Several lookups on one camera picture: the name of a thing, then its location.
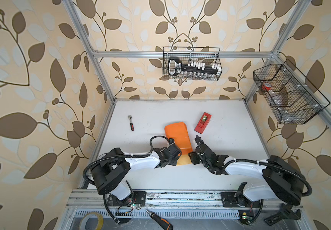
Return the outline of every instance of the wire basket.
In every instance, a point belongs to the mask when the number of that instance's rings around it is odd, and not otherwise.
[[[292,73],[297,70],[305,79],[301,83]],[[254,71],[254,81],[272,109],[279,124],[305,124],[326,108],[329,100],[288,59]],[[312,92],[323,99],[319,102]]]
[[[163,79],[217,81],[223,71],[219,51],[209,47],[163,47]]]

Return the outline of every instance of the black and orange screwdriver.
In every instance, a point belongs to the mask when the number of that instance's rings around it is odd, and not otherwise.
[[[146,212],[149,213],[150,218],[155,220],[164,230],[173,230],[173,225],[170,224],[166,219],[160,218],[157,214],[155,214],[155,212],[151,212],[147,209]]]

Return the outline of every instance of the wallpaper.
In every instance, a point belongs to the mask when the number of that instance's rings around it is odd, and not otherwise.
[[[91,155],[109,102],[76,34],[58,1],[0,0],[0,229],[53,229]]]
[[[253,84],[261,58],[221,58],[218,81],[163,76],[162,61],[153,58],[100,58],[115,98],[121,99],[241,99]]]
[[[281,55],[295,63],[331,101],[331,1],[311,2]],[[259,93],[249,106],[270,153],[300,170],[312,186],[312,195],[303,197],[302,205],[313,227],[331,230],[331,130],[319,116],[305,125],[278,125]]]
[[[156,46],[270,51],[295,0],[74,0],[91,45],[102,51]]]

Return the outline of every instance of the screwdriver handle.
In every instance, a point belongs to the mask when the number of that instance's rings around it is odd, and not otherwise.
[[[160,218],[157,214],[155,214],[155,212],[150,215],[150,218],[155,220],[164,230],[173,230],[173,225],[166,219]]]

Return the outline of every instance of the black plastic bracket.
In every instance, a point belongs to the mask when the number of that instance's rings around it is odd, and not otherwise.
[[[132,197],[133,203],[132,204],[140,204],[140,206],[144,206],[145,200],[146,200],[146,192],[144,192],[144,191],[133,192],[133,197]],[[113,206],[113,207],[122,206],[122,204],[117,202],[117,197],[114,195],[108,196],[108,205]]]
[[[297,212],[294,212],[291,210],[292,207],[293,207],[292,205],[282,204],[282,207],[279,210],[279,212],[275,215],[266,218],[265,223],[267,223],[269,226],[272,226],[273,224],[278,223],[282,219],[291,219],[291,220],[301,219],[301,210],[298,209]]]
[[[224,208],[240,208],[241,205],[238,204],[238,201],[235,197],[235,192],[221,192],[221,199]],[[260,207],[260,201],[251,202],[253,208]]]

